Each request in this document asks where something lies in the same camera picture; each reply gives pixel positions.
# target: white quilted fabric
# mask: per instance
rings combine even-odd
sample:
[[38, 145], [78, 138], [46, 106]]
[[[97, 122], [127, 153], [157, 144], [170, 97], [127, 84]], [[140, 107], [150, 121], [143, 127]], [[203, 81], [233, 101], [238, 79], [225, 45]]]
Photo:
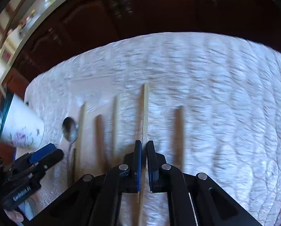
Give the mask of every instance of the white quilted fabric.
[[[207, 173], [262, 225], [281, 223], [281, 54], [261, 44], [208, 33], [160, 33], [93, 49], [60, 63], [28, 86], [25, 101], [45, 121], [45, 143], [58, 145], [70, 104], [89, 101], [68, 93], [75, 78], [113, 76], [121, 94], [123, 155], [135, 140], [138, 98], [150, 84], [149, 140], [175, 165], [174, 110], [185, 106], [184, 172]], [[105, 141], [111, 145], [111, 117]], [[66, 189], [66, 159], [51, 169], [39, 191], [47, 206]], [[121, 220], [132, 225], [135, 195], [124, 194]], [[144, 225], [169, 225], [166, 194], [148, 181]]]

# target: bolt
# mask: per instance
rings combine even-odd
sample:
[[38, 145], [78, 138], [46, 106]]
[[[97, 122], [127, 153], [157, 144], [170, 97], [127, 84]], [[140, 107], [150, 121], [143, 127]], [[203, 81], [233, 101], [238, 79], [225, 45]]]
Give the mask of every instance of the bolt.
[[201, 180], [205, 180], [205, 179], [207, 179], [207, 175], [205, 173], [203, 173], [203, 172], [200, 172], [198, 174], [198, 178], [201, 179]]
[[83, 176], [83, 181], [84, 182], [90, 182], [92, 180], [92, 176], [89, 174], [86, 174]]
[[119, 165], [118, 168], [119, 168], [120, 170], [122, 170], [122, 171], [125, 171], [125, 170], [127, 170], [127, 169], [129, 168], [129, 166], [126, 165], [126, 164], [121, 164], [121, 165]]
[[170, 165], [170, 164], [163, 164], [163, 165], [161, 166], [161, 168], [162, 168], [163, 170], [170, 170], [170, 169], [171, 169], [171, 165]]

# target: metal spoon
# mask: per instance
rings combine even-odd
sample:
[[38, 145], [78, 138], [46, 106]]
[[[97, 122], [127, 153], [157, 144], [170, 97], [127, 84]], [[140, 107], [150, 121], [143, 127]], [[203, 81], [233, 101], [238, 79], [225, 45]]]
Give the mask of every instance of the metal spoon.
[[64, 138], [70, 142], [67, 156], [67, 184], [70, 187], [74, 183], [74, 154], [71, 154], [71, 147], [78, 137], [79, 125], [71, 117], [66, 117], [62, 123], [62, 131]]

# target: floral mug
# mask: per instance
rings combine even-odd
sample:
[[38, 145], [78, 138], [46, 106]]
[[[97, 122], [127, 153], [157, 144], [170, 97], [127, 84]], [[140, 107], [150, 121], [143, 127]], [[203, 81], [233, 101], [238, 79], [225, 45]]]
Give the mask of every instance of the floral mug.
[[13, 147], [37, 150], [44, 135], [44, 122], [16, 95], [7, 90], [0, 127], [0, 141]]

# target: textured white cloth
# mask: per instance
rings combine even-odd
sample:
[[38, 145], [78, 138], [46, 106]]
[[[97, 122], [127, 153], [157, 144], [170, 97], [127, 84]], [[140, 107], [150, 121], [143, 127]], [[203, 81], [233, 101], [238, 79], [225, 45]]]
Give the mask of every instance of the textured white cloth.
[[[45, 144], [60, 143], [71, 103], [98, 107], [91, 86], [79, 97], [68, 92], [71, 80], [98, 76], [112, 76], [114, 93], [121, 94], [123, 156], [134, 144], [137, 99], [148, 82], [148, 139], [156, 152], [175, 165], [174, 111], [185, 106], [184, 172], [207, 173], [262, 225], [281, 223], [280, 53], [240, 38], [193, 32], [149, 34], [90, 50], [39, 75], [26, 90], [25, 101], [45, 122]], [[109, 146], [110, 123], [106, 117]], [[66, 161], [43, 179], [43, 207], [66, 190]], [[166, 194], [150, 193], [146, 180], [144, 225], [169, 225]], [[137, 215], [134, 203], [135, 195], [123, 195], [124, 225]]]

